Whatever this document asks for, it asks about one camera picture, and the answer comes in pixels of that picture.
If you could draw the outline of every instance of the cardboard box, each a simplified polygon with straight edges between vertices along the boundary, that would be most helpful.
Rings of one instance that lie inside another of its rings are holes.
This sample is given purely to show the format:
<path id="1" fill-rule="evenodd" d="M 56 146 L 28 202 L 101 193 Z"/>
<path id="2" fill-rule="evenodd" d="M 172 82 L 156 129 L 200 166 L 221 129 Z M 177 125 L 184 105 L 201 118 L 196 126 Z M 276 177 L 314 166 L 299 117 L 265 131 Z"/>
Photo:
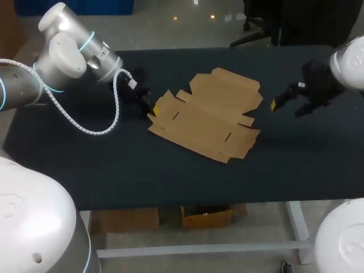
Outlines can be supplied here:
<path id="1" fill-rule="evenodd" d="M 2 0 L 0 4 L 0 58 L 13 59 L 26 42 L 20 19 L 16 16 L 14 3 Z"/>
<path id="2" fill-rule="evenodd" d="M 92 214 L 93 234 L 155 230 L 158 227 L 158 208 L 98 210 Z"/>
<path id="3" fill-rule="evenodd" d="M 181 207 L 182 226 L 188 229 L 216 229 L 229 226 L 233 218 L 247 215 L 245 204 Z"/>
<path id="4" fill-rule="evenodd" d="M 219 162 L 243 159 L 260 132 L 246 127 L 254 119 L 242 115 L 262 101 L 259 82 L 216 68 L 197 74 L 190 86 L 192 94 L 167 91 L 156 102 L 149 130 Z"/>

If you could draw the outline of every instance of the yellow tape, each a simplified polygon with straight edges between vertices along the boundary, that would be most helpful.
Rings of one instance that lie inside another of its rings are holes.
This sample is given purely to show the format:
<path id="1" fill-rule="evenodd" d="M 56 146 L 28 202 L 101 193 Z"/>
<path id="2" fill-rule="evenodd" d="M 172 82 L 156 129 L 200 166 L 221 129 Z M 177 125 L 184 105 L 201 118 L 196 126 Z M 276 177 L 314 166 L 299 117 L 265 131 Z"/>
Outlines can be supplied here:
<path id="1" fill-rule="evenodd" d="M 271 111 L 274 111 L 275 106 L 276 106 L 276 104 L 275 104 L 275 100 L 273 100 L 273 101 L 272 101 L 272 104 L 271 104 Z"/>
<path id="2" fill-rule="evenodd" d="M 153 113 L 154 113 L 154 115 L 155 115 L 156 117 L 159 115 L 159 109 L 158 109 L 158 107 L 157 107 L 157 106 L 154 106 L 154 108 L 153 108 Z"/>

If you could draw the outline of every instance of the chair wheel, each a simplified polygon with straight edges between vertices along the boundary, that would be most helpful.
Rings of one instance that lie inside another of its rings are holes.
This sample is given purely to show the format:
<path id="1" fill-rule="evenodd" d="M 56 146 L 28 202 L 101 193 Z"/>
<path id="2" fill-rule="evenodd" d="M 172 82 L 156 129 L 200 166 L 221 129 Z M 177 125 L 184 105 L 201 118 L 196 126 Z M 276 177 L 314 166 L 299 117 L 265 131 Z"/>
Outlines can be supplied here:
<path id="1" fill-rule="evenodd" d="M 244 23 L 243 30 L 250 31 L 250 23 Z"/>

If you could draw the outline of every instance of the flat cardboard box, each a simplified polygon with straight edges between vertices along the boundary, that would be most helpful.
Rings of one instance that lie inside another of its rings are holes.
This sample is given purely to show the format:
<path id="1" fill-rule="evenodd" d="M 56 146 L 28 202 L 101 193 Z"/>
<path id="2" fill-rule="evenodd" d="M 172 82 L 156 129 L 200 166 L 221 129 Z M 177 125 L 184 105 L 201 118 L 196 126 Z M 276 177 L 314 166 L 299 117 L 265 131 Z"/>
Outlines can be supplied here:
<path id="1" fill-rule="evenodd" d="M 149 130 L 219 162 L 243 159 L 260 132 L 246 127 L 254 119 L 242 115 L 262 101 L 259 82 L 216 68 L 197 74 L 190 86 L 192 94 L 167 91 L 156 102 Z"/>
<path id="2" fill-rule="evenodd" d="M 93 234 L 156 230 L 158 227 L 158 208 L 97 210 L 92 213 Z"/>
<path id="3" fill-rule="evenodd" d="M 12 0 L 0 4 L 0 59 L 13 59 L 26 42 L 20 19 L 16 16 Z"/>

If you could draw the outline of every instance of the chair leg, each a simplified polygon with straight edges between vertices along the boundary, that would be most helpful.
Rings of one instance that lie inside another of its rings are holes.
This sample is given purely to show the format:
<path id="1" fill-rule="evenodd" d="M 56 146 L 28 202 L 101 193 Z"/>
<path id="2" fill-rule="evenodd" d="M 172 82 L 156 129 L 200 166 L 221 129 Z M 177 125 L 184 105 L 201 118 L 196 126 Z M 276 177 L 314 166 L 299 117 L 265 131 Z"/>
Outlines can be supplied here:
<path id="1" fill-rule="evenodd" d="M 246 44 L 246 43 L 249 43 L 249 42 L 253 42 L 253 41 L 256 41 L 256 40 L 259 40 L 259 39 L 263 39 L 265 37 L 268 37 L 269 34 L 267 33 L 267 31 L 265 30 L 261 30 L 261 31 L 258 31 L 256 33 L 253 33 L 251 35 L 248 35 L 248 36 L 245 36 L 239 40 L 236 40 L 234 42 L 232 42 L 230 44 L 230 47 L 236 47 L 236 46 L 239 46 L 241 44 Z"/>
<path id="2" fill-rule="evenodd" d="M 266 28 L 267 27 L 266 22 L 261 18 L 247 17 L 245 19 L 245 23 L 252 23 L 252 24 L 255 24 L 256 26 L 261 27 L 261 28 Z"/>

